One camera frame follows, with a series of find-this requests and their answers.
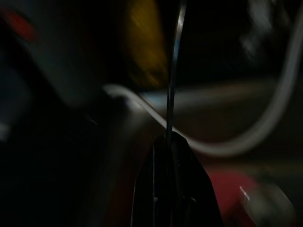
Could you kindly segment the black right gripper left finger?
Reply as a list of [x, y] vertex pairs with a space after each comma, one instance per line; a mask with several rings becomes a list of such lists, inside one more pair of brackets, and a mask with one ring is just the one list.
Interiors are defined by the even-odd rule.
[[152, 144], [134, 185], [132, 227], [168, 227], [171, 216], [169, 152], [166, 138]]

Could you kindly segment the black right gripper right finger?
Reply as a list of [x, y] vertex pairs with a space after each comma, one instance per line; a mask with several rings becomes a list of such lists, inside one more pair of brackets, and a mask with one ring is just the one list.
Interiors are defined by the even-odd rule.
[[176, 198], [173, 226], [222, 227], [223, 220], [211, 180], [180, 134], [171, 135]]

